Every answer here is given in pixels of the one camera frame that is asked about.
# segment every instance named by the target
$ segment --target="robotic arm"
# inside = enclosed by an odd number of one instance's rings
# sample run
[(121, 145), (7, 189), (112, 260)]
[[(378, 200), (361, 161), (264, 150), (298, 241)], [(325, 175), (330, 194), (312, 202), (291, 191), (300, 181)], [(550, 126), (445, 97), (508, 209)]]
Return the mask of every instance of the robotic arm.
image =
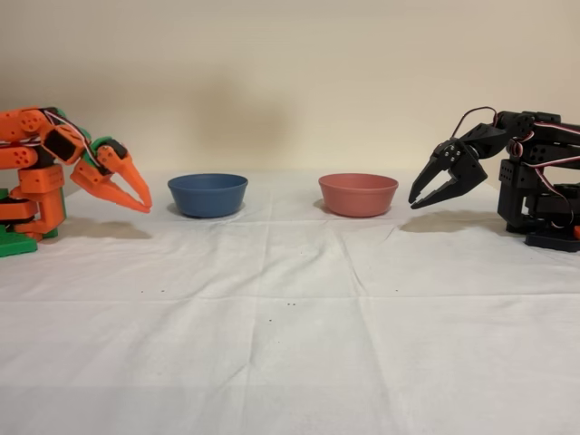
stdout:
[[(19, 139), (27, 147), (34, 147), (48, 160), (57, 159), (65, 165), (76, 162), (72, 181), (97, 198), (120, 206), (149, 213), (151, 196), (149, 188), (137, 169), (127, 149), (111, 137), (91, 141), (91, 136), (66, 119), (56, 108), (30, 108), (18, 113), (19, 127), (24, 136)], [(139, 195), (140, 201), (124, 192), (111, 181), (119, 174)], [(18, 189), (12, 196), (21, 196)]]
[[(476, 110), (495, 112), (490, 124), (479, 124), (455, 138), (461, 121)], [(503, 149), (498, 213), (507, 230), (527, 235), (530, 246), (565, 251), (580, 250), (580, 184), (553, 186), (546, 167), (580, 169), (580, 126), (564, 124), (560, 116), (542, 112), (497, 113), (490, 107), (466, 113), (451, 139), (441, 143), (412, 185), (411, 208), (464, 195), (488, 176), (479, 164)], [(443, 170), (451, 180), (417, 200), (421, 191)], [(526, 205), (528, 214), (522, 213)]]

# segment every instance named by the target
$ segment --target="white table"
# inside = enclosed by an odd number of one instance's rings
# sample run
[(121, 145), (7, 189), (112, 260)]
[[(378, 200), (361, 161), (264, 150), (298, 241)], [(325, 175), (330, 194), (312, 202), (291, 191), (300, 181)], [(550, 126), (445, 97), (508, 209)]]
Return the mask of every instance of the white table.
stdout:
[(0, 259), (0, 433), (580, 433), (580, 256), (524, 245), (482, 185), (321, 208), (320, 174), (244, 174), (233, 217), (84, 192)]

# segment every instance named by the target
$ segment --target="pink bowl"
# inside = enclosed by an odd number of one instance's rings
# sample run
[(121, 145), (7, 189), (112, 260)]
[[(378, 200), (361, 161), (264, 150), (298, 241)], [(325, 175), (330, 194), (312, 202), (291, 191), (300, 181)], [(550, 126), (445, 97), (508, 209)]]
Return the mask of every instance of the pink bowl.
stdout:
[(386, 213), (399, 187), (396, 179), (372, 174), (332, 174), (318, 180), (324, 203), (337, 215), (370, 218)]

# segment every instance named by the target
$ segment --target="green base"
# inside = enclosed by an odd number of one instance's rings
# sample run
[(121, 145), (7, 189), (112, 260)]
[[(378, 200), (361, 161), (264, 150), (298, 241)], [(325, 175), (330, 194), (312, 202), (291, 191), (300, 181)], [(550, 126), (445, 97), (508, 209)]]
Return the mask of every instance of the green base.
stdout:
[(53, 231), (49, 231), (46, 234), (43, 234), (43, 238), (55, 238), (58, 237), (58, 228), (55, 228)]
[(19, 233), (6, 233), (0, 225), (0, 256), (17, 256), (38, 249), (36, 240)]

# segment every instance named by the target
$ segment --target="orange robotic arm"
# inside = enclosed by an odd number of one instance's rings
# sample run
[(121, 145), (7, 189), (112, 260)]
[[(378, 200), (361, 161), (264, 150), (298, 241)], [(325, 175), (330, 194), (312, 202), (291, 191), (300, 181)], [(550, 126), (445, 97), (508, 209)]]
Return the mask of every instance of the orange robotic arm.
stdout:
[[(129, 152), (112, 138), (91, 141), (86, 131), (55, 108), (0, 112), (0, 169), (19, 169), (19, 185), (0, 199), (0, 224), (36, 239), (64, 220), (63, 170), (77, 163), (71, 179), (97, 198), (148, 213), (151, 196)], [(140, 201), (111, 181), (120, 174)], [(40, 211), (40, 217), (34, 215)]]

